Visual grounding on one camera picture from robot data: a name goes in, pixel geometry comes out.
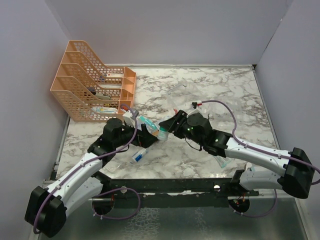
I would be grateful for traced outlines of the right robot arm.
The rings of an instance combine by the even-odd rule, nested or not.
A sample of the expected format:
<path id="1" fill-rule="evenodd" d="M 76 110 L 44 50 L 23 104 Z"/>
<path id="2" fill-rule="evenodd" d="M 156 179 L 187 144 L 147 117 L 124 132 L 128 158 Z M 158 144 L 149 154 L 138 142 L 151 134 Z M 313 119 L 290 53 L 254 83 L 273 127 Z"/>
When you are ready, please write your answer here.
<path id="1" fill-rule="evenodd" d="M 283 190 L 287 194 L 306 199 L 309 196 L 314 169 L 307 154 L 295 147 L 291 151 L 272 149 L 236 140 L 230 133 L 212 128 L 201 113 L 178 113 L 160 122 L 160 129 L 180 139 L 189 139 L 213 156 L 239 159 L 258 165 L 263 170 L 244 170 L 230 182 L 229 189 L 240 196 L 256 189 Z"/>

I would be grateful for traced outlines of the white plastic bottle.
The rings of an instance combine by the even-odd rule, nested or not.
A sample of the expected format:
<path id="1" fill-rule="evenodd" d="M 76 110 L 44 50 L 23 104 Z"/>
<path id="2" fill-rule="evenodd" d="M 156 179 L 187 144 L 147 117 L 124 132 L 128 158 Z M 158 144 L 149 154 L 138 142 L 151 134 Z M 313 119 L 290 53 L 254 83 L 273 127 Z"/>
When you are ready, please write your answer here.
<path id="1" fill-rule="evenodd" d="M 165 130 L 163 127 L 160 127 L 159 131 L 158 131 L 157 138 L 160 141 L 167 141 L 168 140 L 168 136 L 169 136 L 169 132 L 167 130 Z"/>

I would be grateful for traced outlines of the teal bandage packet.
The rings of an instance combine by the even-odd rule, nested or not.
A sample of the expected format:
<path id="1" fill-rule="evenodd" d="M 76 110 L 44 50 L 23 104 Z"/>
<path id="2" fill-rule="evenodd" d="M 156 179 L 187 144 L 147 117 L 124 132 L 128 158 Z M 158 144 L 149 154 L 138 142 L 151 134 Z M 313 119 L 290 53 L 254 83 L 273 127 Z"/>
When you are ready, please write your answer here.
<path id="1" fill-rule="evenodd" d="M 151 128 L 147 128 L 147 130 L 148 130 L 148 132 L 149 132 L 150 134 L 152 134 L 152 135 L 155 136 L 155 137 L 157 137 L 158 134 L 159 134 L 159 130 L 158 130 L 158 129 L 154 130 L 154 129 L 151 129 Z"/>
<path id="2" fill-rule="evenodd" d="M 147 117 L 144 117 L 144 116 L 139 116 L 138 119 L 143 123 L 145 124 L 150 130 L 152 131 L 157 131 L 159 130 L 159 127 L 152 121 L 150 120 L 149 118 Z"/>

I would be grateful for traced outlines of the clear medicine kit box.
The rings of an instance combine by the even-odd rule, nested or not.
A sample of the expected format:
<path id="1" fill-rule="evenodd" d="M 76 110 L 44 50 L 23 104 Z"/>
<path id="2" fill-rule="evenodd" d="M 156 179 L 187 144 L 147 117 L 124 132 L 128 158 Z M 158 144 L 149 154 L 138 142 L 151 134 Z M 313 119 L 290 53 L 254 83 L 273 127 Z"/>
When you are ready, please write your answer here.
<path id="1" fill-rule="evenodd" d="M 191 113 L 195 109 L 192 106 L 193 102 L 203 100 L 218 100 L 225 103 L 234 114 L 236 122 L 240 125 L 243 122 L 242 105 L 240 100 L 233 96 L 219 96 L 214 94 L 205 87 L 200 87 L 196 83 L 181 82 L 169 89 L 166 93 L 168 109 L 177 112 L 183 110 L 186 113 Z M 220 103 L 205 103 L 197 107 L 198 110 L 208 117 L 211 125 L 218 129 L 232 129 L 234 120 L 225 106 Z"/>

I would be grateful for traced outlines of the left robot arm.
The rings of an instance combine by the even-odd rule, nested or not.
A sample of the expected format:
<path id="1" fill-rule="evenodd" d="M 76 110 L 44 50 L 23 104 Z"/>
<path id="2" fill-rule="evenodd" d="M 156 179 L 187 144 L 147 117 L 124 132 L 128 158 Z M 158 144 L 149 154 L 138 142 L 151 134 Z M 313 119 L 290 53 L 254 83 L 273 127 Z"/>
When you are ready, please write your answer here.
<path id="1" fill-rule="evenodd" d="M 110 193 L 110 184 L 94 178 L 95 173 L 130 145 L 146 149 L 157 140 L 145 124 L 137 128 L 118 118 L 109 119 L 102 135 L 74 167 L 47 187 L 37 186 L 31 192 L 25 221 L 33 226 L 35 234 L 55 236 L 82 203 L 95 195 L 103 198 Z"/>

